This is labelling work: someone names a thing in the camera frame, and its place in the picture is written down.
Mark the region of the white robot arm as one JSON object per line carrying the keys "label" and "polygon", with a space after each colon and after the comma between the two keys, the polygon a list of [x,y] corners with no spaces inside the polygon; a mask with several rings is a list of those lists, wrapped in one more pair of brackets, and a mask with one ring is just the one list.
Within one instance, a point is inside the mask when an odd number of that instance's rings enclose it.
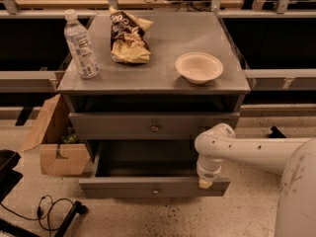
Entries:
{"label": "white robot arm", "polygon": [[199,185],[208,188],[231,159],[281,174],[275,237],[316,237],[316,139],[237,138],[220,123],[195,140]]}

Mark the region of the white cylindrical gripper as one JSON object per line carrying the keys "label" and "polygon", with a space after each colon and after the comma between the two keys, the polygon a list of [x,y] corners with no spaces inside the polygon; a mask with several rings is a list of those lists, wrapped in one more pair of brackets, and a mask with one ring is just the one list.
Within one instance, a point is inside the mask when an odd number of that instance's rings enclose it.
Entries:
{"label": "white cylindrical gripper", "polygon": [[212,186],[212,181],[218,178],[221,172],[221,166],[221,159],[199,156],[197,158],[197,174],[200,176],[198,186],[201,189],[209,189]]}

